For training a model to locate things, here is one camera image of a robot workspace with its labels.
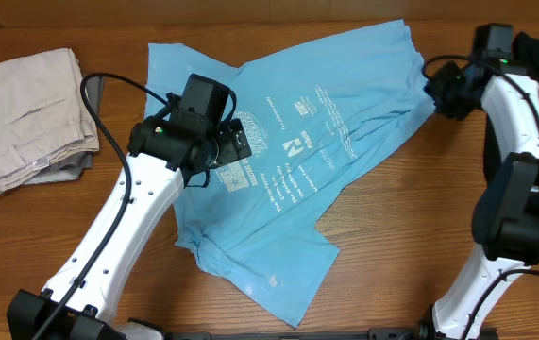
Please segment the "light blue t-shirt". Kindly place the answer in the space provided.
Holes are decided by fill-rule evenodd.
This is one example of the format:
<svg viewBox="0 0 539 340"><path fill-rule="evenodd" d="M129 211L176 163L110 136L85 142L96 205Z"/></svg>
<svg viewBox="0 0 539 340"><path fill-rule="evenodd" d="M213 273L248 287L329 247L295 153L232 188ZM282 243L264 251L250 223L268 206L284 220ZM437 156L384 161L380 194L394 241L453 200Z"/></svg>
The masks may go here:
<svg viewBox="0 0 539 340"><path fill-rule="evenodd" d="M251 149L191 179L174 205L177 244L297 326L339 253L316 222L433 112L410 28L366 26L237 68L180 43L152 43L148 55L156 93L181 93L192 74L229 86L227 112Z"/></svg>

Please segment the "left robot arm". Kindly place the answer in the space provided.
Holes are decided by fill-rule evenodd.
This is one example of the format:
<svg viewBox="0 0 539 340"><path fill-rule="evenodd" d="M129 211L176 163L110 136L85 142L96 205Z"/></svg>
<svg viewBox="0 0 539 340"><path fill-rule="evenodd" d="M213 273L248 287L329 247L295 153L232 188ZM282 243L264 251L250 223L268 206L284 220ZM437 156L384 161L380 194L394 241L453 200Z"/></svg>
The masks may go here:
<svg viewBox="0 0 539 340"><path fill-rule="evenodd" d="M163 339L157 326L113 325L119 300L152 231L191 177L250 156L237 98L228 86L191 74L136 124L126 150L109 143L122 170L108 200L69 260L39 294L19 291L7 310L17 340Z"/></svg>

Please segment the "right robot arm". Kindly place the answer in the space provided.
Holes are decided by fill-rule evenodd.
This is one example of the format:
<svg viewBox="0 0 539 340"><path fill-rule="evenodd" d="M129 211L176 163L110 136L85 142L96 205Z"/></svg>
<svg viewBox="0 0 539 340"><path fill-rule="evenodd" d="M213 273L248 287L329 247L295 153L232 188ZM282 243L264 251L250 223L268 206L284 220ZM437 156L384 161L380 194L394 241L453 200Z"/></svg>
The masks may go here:
<svg viewBox="0 0 539 340"><path fill-rule="evenodd" d="M428 76L436 113L463 120L487 115L487 187L472 216L475 245L448 291L410 339L495 339L482 323L522 275L539 275L539 83L515 60L510 25L476 28L469 56L443 55Z"/></svg>

